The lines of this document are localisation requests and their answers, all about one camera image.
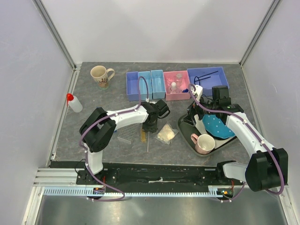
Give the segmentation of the black metal ring stand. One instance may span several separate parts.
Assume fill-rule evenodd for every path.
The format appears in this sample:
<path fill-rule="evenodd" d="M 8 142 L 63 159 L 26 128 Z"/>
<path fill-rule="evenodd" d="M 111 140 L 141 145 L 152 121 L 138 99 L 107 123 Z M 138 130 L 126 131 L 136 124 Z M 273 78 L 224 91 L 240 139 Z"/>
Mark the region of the black metal ring stand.
<path fill-rule="evenodd" d="M 201 85 L 201 81 L 202 81 L 202 80 L 211 78 L 211 75 L 212 75 L 212 74 L 215 74 L 215 73 L 217 73 L 217 72 L 218 72 L 218 71 L 214 71 L 214 72 L 211 72 L 211 73 L 208 73 L 208 74 L 205 74 L 205 75 L 195 76 L 195 77 L 194 77 L 194 85 Z"/>

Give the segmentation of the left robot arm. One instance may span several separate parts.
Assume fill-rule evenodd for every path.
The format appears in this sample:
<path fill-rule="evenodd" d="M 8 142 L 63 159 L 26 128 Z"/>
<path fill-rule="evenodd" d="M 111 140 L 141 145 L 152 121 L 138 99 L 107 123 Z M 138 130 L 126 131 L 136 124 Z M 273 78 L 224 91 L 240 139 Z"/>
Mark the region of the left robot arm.
<path fill-rule="evenodd" d="M 87 157 L 87 180 L 92 184 L 99 184 L 102 181 L 103 150 L 116 130 L 133 124 L 142 124 L 143 131 L 155 133 L 158 130 L 158 120 L 169 114 L 169 107 L 161 99 L 156 103 L 140 102 L 136 106 L 118 111 L 96 108 L 79 130 L 81 134 L 79 144 L 85 148 Z"/>

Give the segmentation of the glass dropper bottle white bulb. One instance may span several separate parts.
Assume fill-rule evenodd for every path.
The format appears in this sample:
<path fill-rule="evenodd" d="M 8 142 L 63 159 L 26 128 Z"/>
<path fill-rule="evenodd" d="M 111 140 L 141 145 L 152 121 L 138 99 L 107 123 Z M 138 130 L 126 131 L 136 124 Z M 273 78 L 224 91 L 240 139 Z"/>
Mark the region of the glass dropper bottle white bulb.
<path fill-rule="evenodd" d="M 169 86 L 169 94 L 176 94 L 176 93 L 180 93 L 180 89 L 177 87 L 176 82 L 172 82 Z"/>

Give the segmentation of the small glass stopper bottle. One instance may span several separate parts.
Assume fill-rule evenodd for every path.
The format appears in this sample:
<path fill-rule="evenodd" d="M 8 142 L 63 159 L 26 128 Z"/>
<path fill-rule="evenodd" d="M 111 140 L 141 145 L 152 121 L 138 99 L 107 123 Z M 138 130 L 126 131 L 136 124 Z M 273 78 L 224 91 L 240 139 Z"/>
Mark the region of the small glass stopper bottle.
<path fill-rule="evenodd" d="M 176 74 L 175 83 L 176 83 L 177 87 L 180 87 L 182 85 L 182 74 L 181 73 Z"/>

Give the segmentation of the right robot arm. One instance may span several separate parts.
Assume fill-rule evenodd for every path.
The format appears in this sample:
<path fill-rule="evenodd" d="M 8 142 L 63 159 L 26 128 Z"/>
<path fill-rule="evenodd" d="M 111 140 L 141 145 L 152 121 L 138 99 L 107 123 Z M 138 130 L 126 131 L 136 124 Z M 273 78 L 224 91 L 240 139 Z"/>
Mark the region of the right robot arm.
<path fill-rule="evenodd" d="M 203 99 L 202 87 L 189 84 L 193 98 L 187 114 L 178 120 L 180 134 L 198 156 L 209 156 L 237 138 L 246 149 L 250 160 L 241 164 L 234 160 L 217 164 L 215 180 L 226 184 L 231 179 L 247 183 L 254 192 L 280 188 L 283 192 L 288 180 L 288 153 L 275 148 L 250 123 L 243 109 L 232 104 L 227 86 L 214 86 L 213 99 Z"/>

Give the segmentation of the bag of white gloves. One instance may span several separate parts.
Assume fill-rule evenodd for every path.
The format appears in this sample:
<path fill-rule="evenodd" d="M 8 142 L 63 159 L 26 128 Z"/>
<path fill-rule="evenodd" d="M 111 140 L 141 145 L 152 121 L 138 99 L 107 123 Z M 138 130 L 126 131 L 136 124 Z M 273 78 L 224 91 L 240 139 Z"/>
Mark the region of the bag of white gloves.
<path fill-rule="evenodd" d="M 173 129 L 169 123 L 166 123 L 155 138 L 164 144 L 170 144 L 178 133 L 177 129 Z"/>

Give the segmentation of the brown test tube brush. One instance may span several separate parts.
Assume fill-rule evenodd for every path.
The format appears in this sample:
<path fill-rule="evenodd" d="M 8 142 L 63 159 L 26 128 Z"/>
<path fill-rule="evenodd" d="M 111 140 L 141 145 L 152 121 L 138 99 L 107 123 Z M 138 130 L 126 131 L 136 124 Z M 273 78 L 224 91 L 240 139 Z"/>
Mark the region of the brown test tube brush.
<path fill-rule="evenodd" d="M 142 128 L 141 128 L 141 142 L 142 143 L 146 143 L 147 142 L 147 132 L 144 131 Z"/>

